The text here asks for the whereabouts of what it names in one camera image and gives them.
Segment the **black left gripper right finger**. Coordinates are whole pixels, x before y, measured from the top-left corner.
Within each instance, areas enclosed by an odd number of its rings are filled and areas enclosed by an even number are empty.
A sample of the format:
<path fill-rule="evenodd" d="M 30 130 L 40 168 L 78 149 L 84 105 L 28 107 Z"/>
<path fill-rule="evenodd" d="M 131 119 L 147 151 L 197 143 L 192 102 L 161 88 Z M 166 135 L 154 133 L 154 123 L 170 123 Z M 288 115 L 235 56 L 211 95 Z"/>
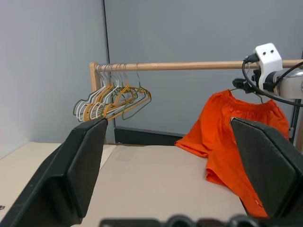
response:
<path fill-rule="evenodd" d="M 303 217 L 303 156 L 278 130 L 232 118 L 245 173 L 271 218 Z"/>

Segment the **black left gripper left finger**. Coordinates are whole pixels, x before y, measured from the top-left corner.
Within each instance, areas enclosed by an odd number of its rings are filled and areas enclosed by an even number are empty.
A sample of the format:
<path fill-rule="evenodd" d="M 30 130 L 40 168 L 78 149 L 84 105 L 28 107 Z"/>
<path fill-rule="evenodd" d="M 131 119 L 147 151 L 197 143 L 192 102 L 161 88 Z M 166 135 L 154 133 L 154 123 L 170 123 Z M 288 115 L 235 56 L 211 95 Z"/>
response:
<path fill-rule="evenodd" d="M 86 216 L 98 178 L 108 121 L 75 127 L 39 166 L 2 227 L 71 227 Z"/>

